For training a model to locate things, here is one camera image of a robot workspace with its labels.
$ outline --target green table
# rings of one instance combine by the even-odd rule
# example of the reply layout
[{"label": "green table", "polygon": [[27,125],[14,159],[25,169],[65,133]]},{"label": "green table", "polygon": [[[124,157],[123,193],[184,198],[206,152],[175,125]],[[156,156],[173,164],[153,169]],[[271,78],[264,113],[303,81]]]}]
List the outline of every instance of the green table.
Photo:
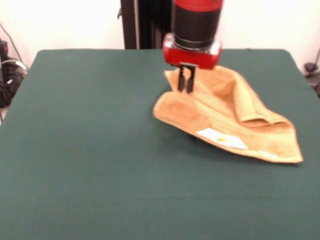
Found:
[{"label": "green table", "polygon": [[161,50],[38,53],[0,127],[2,240],[318,240],[320,103],[283,50],[225,50],[296,126],[305,162],[272,164],[153,117]]}]

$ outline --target towel label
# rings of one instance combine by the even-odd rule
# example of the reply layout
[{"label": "towel label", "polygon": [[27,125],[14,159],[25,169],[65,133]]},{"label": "towel label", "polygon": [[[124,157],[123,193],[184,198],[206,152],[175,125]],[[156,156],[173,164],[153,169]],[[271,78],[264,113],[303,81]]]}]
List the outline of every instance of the towel label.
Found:
[{"label": "towel label", "polygon": [[248,149],[248,147],[239,137],[223,134],[212,128],[206,128],[204,130],[197,131],[196,133],[204,138],[211,140],[212,142],[215,142],[217,144],[220,144],[226,147],[245,149],[245,150]]}]

